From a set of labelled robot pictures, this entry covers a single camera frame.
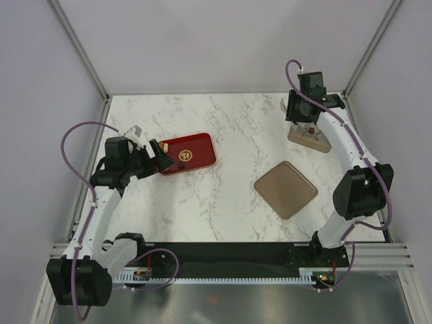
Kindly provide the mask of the metal tongs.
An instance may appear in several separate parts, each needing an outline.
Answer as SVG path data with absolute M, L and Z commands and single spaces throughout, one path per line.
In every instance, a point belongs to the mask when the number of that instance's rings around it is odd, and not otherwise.
M 285 120 L 291 123 L 290 131 L 297 135 L 302 135 L 304 131 L 304 124 L 300 121 L 300 114 L 296 109 L 296 99 L 284 99 L 280 101 L 280 109 L 285 115 Z

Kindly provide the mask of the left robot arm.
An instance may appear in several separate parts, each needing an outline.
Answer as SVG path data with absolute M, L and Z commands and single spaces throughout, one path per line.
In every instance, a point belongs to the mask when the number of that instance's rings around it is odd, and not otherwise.
M 148 251 L 142 234 L 120 233 L 108 250 L 103 250 L 109 223 L 132 178 L 153 176 L 174 165 L 159 143 L 149 142 L 150 157 L 138 139 L 125 136 L 105 141 L 105 156 L 98 162 L 88 184 L 90 206 L 84 210 L 74 237 L 58 259 L 46 268 L 55 299 L 60 305 L 105 306 L 113 279 L 128 265 L 141 266 Z

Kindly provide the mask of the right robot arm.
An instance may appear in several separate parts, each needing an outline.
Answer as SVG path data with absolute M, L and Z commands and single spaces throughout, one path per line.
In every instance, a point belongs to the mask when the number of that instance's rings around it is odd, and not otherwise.
M 321 90 L 316 100 L 297 90 L 288 93 L 286 120 L 293 124 L 318 127 L 344 172 L 333 191 L 334 211 L 310 241 L 308 257 L 312 264 L 324 266 L 333 255 L 340 256 L 350 233 L 357 226 L 384 231 L 392 220 L 389 190 L 394 178 L 390 164 L 381 164 L 366 148 L 353 128 L 337 94 Z

